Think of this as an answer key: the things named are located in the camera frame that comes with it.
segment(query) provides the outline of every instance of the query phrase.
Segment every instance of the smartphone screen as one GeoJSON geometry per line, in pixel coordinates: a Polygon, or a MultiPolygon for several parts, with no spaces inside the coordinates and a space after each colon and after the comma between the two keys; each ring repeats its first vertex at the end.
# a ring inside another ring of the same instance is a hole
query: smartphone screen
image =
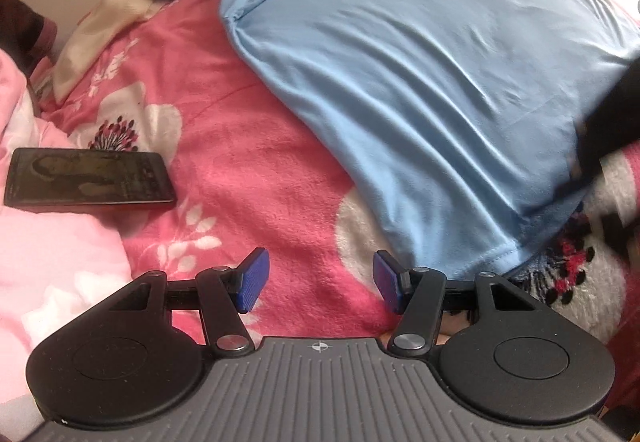
{"type": "Polygon", "coordinates": [[[175,204],[162,157],[140,151],[17,148],[4,203],[28,210],[175,204]]]}

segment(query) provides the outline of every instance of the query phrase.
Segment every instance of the white circular symbol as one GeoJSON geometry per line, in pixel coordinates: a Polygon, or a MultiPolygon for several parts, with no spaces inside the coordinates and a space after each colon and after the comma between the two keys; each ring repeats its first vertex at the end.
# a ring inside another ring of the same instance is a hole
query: white circular symbol
{"type": "Polygon", "coordinates": [[[313,348],[316,352],[322,352],[322,351],[326,350],[327,348],[331,348],[331,346],[329,346],[327,343],[325,343],[323,341],[317,341],[317,342],[313,343],[312,345],[309,345],[309,348],[313,348]]]}

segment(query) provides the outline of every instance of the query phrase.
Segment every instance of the silver screw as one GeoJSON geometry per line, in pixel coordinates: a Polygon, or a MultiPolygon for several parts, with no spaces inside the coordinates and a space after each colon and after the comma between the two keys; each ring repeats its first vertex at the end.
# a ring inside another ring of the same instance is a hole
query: silver screw
{"type": "Polygon", "coordinates": [[[400,334],[394,338],[394,345],[402,350],[419,350],[426,345],[426,341],[418,334],[400,334]]]}
{"type": "Polygon", "coordinates": [[[249,340],[244,336],[228,334],[218,338],[216,345],[220,350],[224,350],[225,352],[238,352],[238,350],[242,350],[249,346],[249,340]]]}

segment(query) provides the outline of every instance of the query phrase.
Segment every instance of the blue t-shirt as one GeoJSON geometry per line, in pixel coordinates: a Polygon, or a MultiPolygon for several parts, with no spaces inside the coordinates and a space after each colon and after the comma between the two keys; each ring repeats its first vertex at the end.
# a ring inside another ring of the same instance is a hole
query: blue t-shirt
{"type": "Polygon", "coordinates": [[[351,175],[394,254],[468,278],[525,262],[580,195],[574,120],[640,50],[606,0],[222,0],[242,58],[351,175]]]}

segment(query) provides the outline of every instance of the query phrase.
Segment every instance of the gray ribbed plate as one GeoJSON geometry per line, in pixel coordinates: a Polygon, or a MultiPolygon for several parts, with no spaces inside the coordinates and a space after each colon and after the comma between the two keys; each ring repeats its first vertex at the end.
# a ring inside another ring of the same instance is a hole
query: gray ribbed plate
{"type": "Polygon", "coordinates": [[[594,418],[513,428],[466,411],[420,361],[396,359],[373,339],[265,338],[217,362],[173,411],[135,427],[73,430],[49,422],[28,442],[604,442],[594,418]]]}

